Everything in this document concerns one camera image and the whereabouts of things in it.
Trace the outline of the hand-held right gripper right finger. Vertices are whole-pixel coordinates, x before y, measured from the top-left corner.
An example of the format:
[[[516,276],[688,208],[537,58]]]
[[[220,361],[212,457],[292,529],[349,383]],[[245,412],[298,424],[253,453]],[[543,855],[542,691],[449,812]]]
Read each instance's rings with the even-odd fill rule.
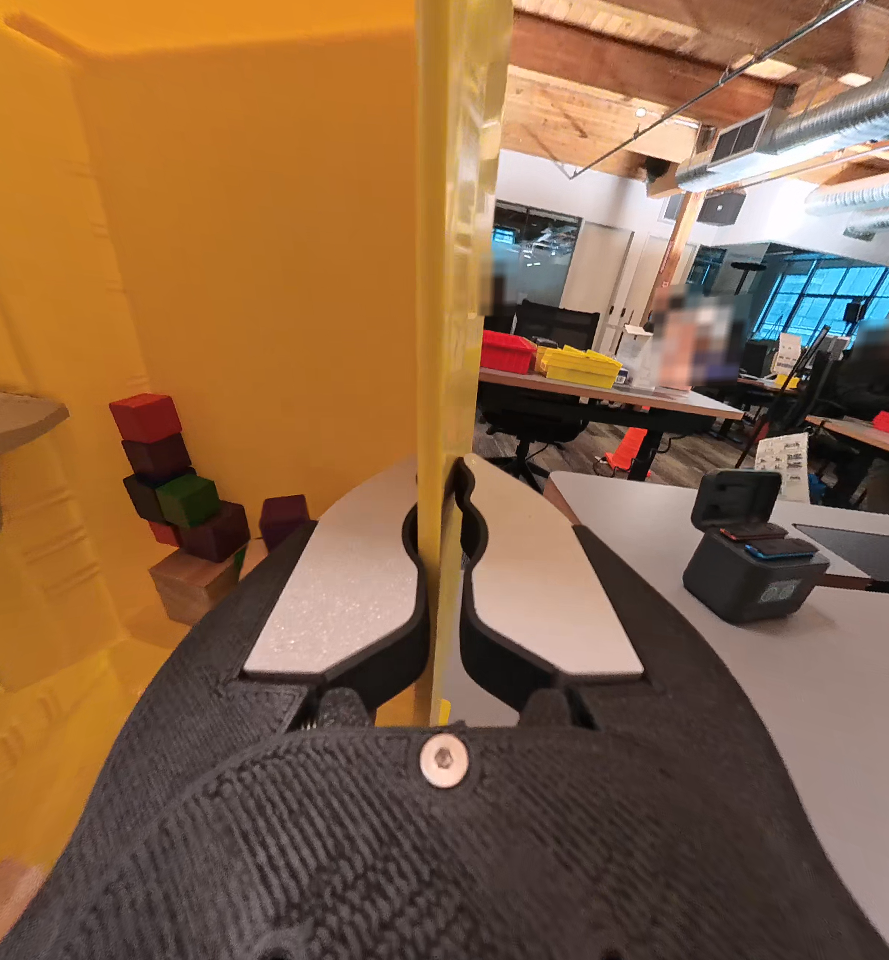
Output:
[[[644,666],[574,525],[541,494],[469,454],[462,514],[460,657],[475,684],[521,710],[538,690],[632,683]]]

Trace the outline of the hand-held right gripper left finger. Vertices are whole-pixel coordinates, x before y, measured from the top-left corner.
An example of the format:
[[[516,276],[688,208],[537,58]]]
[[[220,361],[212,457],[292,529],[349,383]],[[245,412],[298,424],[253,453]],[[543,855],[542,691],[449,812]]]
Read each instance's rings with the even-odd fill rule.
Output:
[[[350,689],[376,710],[421,677],[428,590],[417,479],[416,459],[402,460],[322,515],[256,635],[245,679]]]

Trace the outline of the pile of wooden cubes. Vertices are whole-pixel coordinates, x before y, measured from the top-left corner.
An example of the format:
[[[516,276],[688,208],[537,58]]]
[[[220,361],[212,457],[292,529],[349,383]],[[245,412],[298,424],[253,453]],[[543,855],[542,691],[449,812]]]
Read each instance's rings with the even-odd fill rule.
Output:
[[[141,392],[108,404],[130,467],[123,484],[139,519],[171,552],[150,568],[168,619],[194,626],[259,563],[309,520],[302,494],[264,501],[259,535],[246,508],[199,474],[174,400]]]

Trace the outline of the yellow plastic box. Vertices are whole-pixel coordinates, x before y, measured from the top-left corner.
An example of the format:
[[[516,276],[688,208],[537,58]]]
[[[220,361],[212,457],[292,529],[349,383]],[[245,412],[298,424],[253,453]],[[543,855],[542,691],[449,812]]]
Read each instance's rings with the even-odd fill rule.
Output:
[[[110,403],[174,401],[257,524],[415,459],[438,707],[510,2],[0,2],[0,902],[22,905],[179,643]]]

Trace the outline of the orange cone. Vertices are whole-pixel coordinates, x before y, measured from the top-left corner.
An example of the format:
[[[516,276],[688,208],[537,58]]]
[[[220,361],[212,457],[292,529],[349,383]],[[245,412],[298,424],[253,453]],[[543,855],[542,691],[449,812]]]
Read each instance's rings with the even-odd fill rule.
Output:
[[[643,441],[647,438],[647,433],[648,431],[644,428],[630,427],[619,440],[615,450],[604,453],[604,462],[611,476],[630,473],[641,451]]]

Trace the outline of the black battery charger case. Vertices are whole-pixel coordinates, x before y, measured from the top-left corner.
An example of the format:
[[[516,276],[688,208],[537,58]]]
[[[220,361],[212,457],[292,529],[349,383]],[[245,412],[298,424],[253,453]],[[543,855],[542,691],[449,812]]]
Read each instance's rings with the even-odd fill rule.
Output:
[[[722,469],[702,477],[690,514],[702,537],[681,580],[727,623],[793,615],[829,569],[815,544],[771,521],[782,486],[774,470]]]

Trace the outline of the wooden edged desk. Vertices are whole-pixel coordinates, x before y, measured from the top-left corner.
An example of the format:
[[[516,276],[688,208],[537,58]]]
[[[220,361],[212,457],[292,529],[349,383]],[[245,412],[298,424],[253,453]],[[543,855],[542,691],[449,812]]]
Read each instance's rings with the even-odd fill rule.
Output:
[[[870,423],[813,414],[808,415],[805,422],[858,446],[873,458],[889,460],[889,432],[880,430]]]
[[[644,481],[667,436],[709,429],[717,421],[739,422],[743,412],[694,390],[655,391],[626,387],[596,388],[536,373],[518,374],[482,367],[477,408],[490,433],[517,439],[511,457],[490,462],[537,489],[548,472],[528,465],[534,444],[570,442],[590,424],[637,428],[644,436],[628,467],[628,479]]]

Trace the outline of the yellow plastic bin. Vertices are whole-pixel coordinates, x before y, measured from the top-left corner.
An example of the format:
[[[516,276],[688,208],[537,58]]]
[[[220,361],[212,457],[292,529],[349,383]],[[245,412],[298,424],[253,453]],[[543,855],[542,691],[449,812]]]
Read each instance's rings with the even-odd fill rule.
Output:
[[[612,389],[619,377],[621,363],[593,350],[540,346],[535,352],[534,371],[549,380],[593,389]]]

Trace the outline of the black office chair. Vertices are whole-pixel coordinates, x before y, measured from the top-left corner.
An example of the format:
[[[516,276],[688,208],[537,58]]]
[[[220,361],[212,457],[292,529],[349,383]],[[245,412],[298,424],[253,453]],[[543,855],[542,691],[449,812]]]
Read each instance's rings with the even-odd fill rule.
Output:
[[[538,348],[568,346],[582,352],[591,347],[598,321],[599,314],[571,311],[524,299],[515,309],[513,334],[535,343]],[[490,382],[479,384],[477,409],[487,424],[487,433],[507,434],[518,441],[513,456],[491,459],[490,462],[538,492],[541,490],[539,478],[547,479],[549,472],[530,464],[531,446],[538,443],[560,447],[573,442],[590,423],[570,415],[536,414],[513,406],[513,402],[526,398],[545,400],[558,406],[577,406],[580,398],[558,393],[543,395],[541,391],[514,389]]]

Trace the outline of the printed instruction sheet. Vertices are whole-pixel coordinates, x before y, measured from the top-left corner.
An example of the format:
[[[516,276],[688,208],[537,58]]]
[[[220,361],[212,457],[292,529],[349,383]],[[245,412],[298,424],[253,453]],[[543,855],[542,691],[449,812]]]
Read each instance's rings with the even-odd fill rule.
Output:
[[[807,432],[760,439],[754,452],[754,468],[779,474],[780,500],[811,503]]]

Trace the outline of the white cabinet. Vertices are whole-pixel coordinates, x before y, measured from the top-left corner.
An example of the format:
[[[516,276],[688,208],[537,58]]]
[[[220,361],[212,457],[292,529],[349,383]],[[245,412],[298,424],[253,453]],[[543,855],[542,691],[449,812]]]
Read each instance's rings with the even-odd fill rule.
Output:
[[[668,228],[653,233],[582,221],[559,306],[598,314],[596,350],[615,349],[627,325],[642,323],[669,241]]]

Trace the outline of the large grid window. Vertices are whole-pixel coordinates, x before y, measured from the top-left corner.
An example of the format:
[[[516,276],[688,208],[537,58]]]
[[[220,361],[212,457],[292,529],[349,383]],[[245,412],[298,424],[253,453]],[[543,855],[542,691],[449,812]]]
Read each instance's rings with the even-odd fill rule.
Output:
[[[826,330],[852,339],[863,320],[889,315],[889,267],[835,256],[782,258],[765,270],[757,291],[750,340],[797,336],[810,346]]]

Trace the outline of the metal ceiling conduit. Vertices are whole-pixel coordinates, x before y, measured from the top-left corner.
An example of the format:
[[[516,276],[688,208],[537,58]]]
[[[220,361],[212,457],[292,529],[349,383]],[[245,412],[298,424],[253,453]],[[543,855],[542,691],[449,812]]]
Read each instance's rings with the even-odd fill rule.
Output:
[[[654,130],[658,129],[660,126],[667,123],[668,121],[680,115],[688,114],[693,106],[699,104],[704,99],[713,95],[716,91],[725,88],[726,85],[730,84],[740,76],[746,74],[753,67],[757,67],[762,63],[764,63],[765,61],[773,59],[775,54],[782,52],[787,47],[797,43],[798,41],[812,34],[813,32],[820,30],[827,23],[833,21],[835,18],[838,18],[844,15],[846,12],[850,11],[851,9],[863,3],[864,3],[863,1],[843,1],[835,4],[834,6],[831,6],[827,10],[823,10],[821,13],[819,13],[818,15],[808,20],[806,23],[799,26],[796,30],[792,31],[787,36],[783,37],[781,40],[766,47],[760,52],[755,53],[754,55],[750,55],[746,57],[746,59],[740,62],[739,65],[734,67],[728,67],[721,74],[721,76],[717,80],[715,80],[713,84],[701,90],[701,92],[689,98],[687,101],[680,104],[679,106],[673,109],[668,109],[664,114],[661,114],[656,120],[654,120],[654,122],[652,122],[648,126],[638,129],[631,137],[617,144],[615,147],[609,150],[606,150],[605,152],[596,156],[593,161],[585,164],[579,169],[575,169],[571,173],[567,173],[565,171],[564,166],[560,165],[559,167],[561,172],[564,173],[565,176],[570,181],[573,181],[581,177],[583,174],[594,170],[596,167],[599,166],[599,164],[605,162],[606,160],[609,160],[615,154],[628,149],[629,147],[632,146],[632,144],[636,143],[639,139],[652,133]]]

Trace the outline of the black wall speaker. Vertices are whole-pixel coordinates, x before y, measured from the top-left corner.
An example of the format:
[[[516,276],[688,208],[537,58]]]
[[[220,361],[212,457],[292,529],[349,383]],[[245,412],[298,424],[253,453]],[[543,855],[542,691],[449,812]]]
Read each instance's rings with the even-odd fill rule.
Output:
[[[734,226],[746,199],[746,191],[740,188],[705,194],[696,222],[715,227]]]

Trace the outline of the silver ventilation duct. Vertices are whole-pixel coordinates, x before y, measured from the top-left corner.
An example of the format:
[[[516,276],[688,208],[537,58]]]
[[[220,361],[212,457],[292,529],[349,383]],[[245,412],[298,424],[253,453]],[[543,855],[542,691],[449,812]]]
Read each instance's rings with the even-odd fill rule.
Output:
[[[889,71],[796,115],[771,106],[724,128],[711,149],[678,165],[675,182],[702,192],[882,139],[889,139]]]
[[[889,173],[818,186],[805,198],[803,208],[808,215],[818,217],[889,210]]]

